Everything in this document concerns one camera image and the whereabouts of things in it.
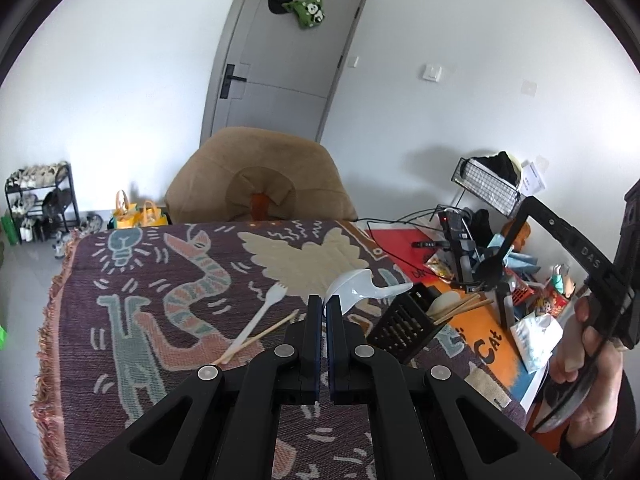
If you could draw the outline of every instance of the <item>chair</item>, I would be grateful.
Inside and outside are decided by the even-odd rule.
[[[174,223],[357,217],[324,147],[257,128],[224,128],[213,135],[164,198]]]

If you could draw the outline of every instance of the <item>black door handle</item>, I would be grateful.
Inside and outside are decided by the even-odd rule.
[[[228,64],[225,68],[225,76],[222,79],[222,88],[220,89],[220,99],[229,99],[229,89],[231,88],[232,81],[246,82],[245,77],[234,75],[236,66]]]

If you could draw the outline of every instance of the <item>white wall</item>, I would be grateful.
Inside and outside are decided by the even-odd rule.
[[[540,199],[613,256],[640,178],[640,75],[584,0],[367,0],[350,56],[321,142],[361,216],[450,203],[460,156],[507,150],[548,161]]]
[[[68,160],[81,210],[119,188],[161,201],[199,146],[231,2],[63,0],[0,88],[0,180]]]

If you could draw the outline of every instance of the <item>yellow bag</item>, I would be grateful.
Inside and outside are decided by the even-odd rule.
[[[142,208],[142,220],[140,225],[142,227],[151,227],[157,225],[169,225],[169,221],[166,218],[166,215],[161,211],[161,209],[156,205],[153,200],[145,200],[145,205]]]
[[[116,193],[116,209],[113,212],[113,226],[116,229],[136,227],[140,223],[137,204],[129,203],[127,194],[121,189]]]

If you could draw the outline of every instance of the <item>door frame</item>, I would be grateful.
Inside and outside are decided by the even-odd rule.
[[[213,135],[213,117],[216,113],[216,105],[218,104],[218,96],[220,95],[220,86],[222,85],[222,79],[225,71],[225,63],[226,56],[228,55],[229,46],[231,45],[231,38],[236,30],[236,25],[238,24],[238,19],[240,18],[240,12],[242,11],[242,6],[244,6],[245,0],[233,0],[231,3],[231,8],[229,9],[229,14],[226,17],[225,25],[222,28],[222,33],[220,34],[220,41],[218,42],[218,48],[216,49],[216,55],[213,59],[213,67],[211,69],[211,76],[209,77],[209,87],[207,88],[207,98],[204,104],[204,113],[202,117],[202,129],[200,131],[200,145],[202,146],[212,135]],[[358,22],[360,21],[360,17],[362,15],[362,9],[367,0],[360,1],[359,11],[356,17],[351,24],[351,29],[347,36],[347,41],[344,44],[344,49],[342,50],[342,55],[340,56],[340,62],[338,64],[338,69],[335,73],[334,81],[331,83],[331,88],[329,90],[329,95],[326,99],[326,105],[324,106],[324,111],[322,112],[322,117],[320,119],[320,125],[318,127],[318,132],[316,133],[316,142],[320,142],[322,137],[322,131],[324,130],[324,124],[326,123],[327,115],[329,114],[329,109],[331,107],[331,103],[334,100],[335,89],[338,85],[338,80],[342,75],[342,71],[344,70],[344,65],[346,61],[346,54],[351,47],[351,41],[353,41],[353,36],[355,34],[356,28],[358,27]]]

